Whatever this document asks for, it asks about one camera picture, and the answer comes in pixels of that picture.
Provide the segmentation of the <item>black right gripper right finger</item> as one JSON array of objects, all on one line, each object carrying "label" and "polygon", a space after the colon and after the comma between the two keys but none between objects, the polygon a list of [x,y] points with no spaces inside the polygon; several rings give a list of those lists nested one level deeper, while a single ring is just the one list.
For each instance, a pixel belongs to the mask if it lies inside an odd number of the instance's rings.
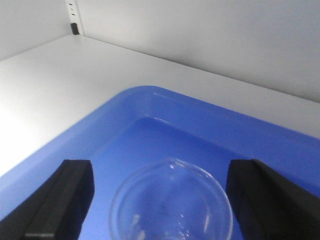
[{"label": "black right gripper right finger", "polygon": [[318,240],[320,199],[265,163],[234,159],[226,194],[245,240]]}]

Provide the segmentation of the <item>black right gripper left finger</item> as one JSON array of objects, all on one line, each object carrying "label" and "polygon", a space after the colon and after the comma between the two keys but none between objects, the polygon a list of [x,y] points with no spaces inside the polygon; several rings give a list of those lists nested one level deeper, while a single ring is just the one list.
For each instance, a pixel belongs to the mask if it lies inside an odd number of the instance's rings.
[{"label": "black right gripper left finger", "polygon": [[0,221],[2,240],[77,240],[95,194],[90,160],[64,160]]}]

